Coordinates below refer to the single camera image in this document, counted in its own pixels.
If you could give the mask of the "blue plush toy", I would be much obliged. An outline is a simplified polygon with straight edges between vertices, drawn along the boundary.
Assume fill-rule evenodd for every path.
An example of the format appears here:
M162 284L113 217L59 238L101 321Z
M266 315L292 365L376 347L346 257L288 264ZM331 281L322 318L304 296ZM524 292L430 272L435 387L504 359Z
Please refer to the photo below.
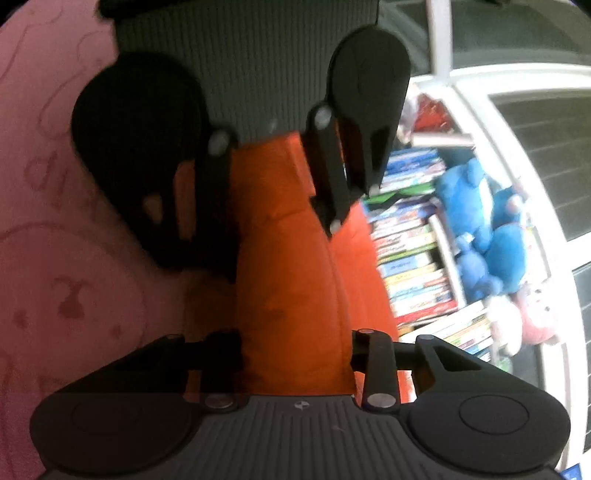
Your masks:
M443 205L448 227L479 253L489 250L493 229L493 197L487 174L472 157L451 167L435 182L435 195Z
M527 267L523 228L518 223L501 225L492 232L485 253L473 247L476 240L469 242L470 237L456 239L456 266L467 302L517 293Z

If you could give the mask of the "pink bunny towel mat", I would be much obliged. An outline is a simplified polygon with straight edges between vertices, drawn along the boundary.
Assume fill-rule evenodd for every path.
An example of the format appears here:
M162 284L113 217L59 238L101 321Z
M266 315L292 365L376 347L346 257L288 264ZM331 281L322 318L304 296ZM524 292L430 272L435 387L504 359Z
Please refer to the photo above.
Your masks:
M70 143L82 88L115 57L91 1L27 1L1 29L1 475L43 470L29 420L50 393L235 313L230 284L143 253Z

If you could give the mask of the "orange puffer jacket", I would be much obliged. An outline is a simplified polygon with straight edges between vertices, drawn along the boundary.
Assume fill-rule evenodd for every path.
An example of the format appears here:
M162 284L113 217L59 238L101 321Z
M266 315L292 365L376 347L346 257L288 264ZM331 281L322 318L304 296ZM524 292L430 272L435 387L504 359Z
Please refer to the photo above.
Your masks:
M363 208L353 206L339 231L325 234L297 134L240 148L229 182L238 275L194 277L184 334L199 340L238 330L252 394L360 396L365 377L351 367L353 331L397 332Z

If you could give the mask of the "white pink bunny plush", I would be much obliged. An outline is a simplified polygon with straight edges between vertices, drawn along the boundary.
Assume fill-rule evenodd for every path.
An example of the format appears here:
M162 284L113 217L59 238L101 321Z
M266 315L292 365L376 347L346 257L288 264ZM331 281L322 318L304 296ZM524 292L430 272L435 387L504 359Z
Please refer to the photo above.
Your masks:
M501 355L514 357L524 345L539 345L559 336L557 307L541 286L524 284L514 294L490 297L485 307Z

